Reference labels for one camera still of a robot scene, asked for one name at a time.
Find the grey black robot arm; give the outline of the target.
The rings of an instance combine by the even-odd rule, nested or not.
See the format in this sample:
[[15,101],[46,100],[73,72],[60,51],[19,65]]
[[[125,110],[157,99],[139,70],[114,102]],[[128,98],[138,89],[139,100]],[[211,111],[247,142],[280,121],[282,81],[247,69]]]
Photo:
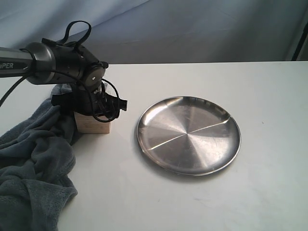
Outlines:
[[71,27],[68,24],[64,37],[59,41],[43,38],[41,42],[32,42],[23,49],[0,49],[0,76],[19,77],[1,98],[4,103],[12,91],[24,80],[34,85],[68,84],[71,92],[55,94],[51,98],[54,106],[62,110],[92,116],[95,120],[107,123],[119,117],[120,111],[126,111],[127,101],[119,94],[112,96],[105,91],[104,79],[109,64],[97,59],[83,46],[90,36],[92,27],[78,41],[68,41]]

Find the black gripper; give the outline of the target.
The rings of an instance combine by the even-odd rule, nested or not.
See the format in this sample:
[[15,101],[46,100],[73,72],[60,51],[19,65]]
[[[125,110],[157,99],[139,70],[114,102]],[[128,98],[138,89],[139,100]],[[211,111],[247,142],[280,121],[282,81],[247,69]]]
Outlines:
[[85,116],[95,115],[100,119],[116,119],[119,117],[120,110],[127,110],[127,100],[111,96],[106,92],[107,85],[103,82],[101,86],[90,92],[90,98],[87,91],[77,84],[70,84],[72,93],[52,95],[51,103],[53,106],[60,107],[60,113],[71,115],[73,109]]

